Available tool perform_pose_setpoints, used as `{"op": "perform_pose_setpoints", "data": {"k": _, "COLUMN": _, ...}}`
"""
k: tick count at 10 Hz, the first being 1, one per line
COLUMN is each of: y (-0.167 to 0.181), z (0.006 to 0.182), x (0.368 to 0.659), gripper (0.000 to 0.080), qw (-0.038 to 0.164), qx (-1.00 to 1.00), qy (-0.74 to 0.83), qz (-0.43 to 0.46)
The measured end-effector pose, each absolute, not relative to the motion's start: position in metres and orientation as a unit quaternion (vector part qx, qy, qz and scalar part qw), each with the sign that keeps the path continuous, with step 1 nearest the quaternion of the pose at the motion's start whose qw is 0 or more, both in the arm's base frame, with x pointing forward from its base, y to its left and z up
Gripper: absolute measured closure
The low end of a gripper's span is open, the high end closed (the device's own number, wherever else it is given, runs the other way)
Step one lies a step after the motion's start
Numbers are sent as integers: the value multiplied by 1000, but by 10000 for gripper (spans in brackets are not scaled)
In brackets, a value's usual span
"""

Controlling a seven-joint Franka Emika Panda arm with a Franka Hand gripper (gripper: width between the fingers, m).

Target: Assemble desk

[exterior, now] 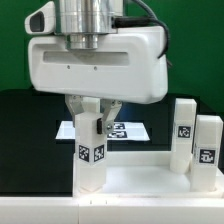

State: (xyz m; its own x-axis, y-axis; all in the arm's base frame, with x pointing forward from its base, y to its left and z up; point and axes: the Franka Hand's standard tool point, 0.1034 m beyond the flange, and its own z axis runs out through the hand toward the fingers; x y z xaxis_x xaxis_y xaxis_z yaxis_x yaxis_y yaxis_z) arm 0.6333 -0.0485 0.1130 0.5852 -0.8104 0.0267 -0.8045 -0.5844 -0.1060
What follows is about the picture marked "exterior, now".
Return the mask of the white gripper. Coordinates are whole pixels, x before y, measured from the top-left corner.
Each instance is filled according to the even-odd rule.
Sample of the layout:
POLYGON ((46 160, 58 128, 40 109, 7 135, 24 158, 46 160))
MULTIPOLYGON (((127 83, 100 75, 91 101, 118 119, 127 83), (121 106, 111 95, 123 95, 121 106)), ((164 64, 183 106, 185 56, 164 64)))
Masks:
POLYGON ((150 104, 166 95, 164 45, 159 26, 121 28, 101 36, 95 50, 68 50, 61 36, 34 37, 28 45, 30 79, 38 91, 68 94, 72 121, 84 112, 81 96, 101 98, 97 133, 109 135, 121 101, 150 104))

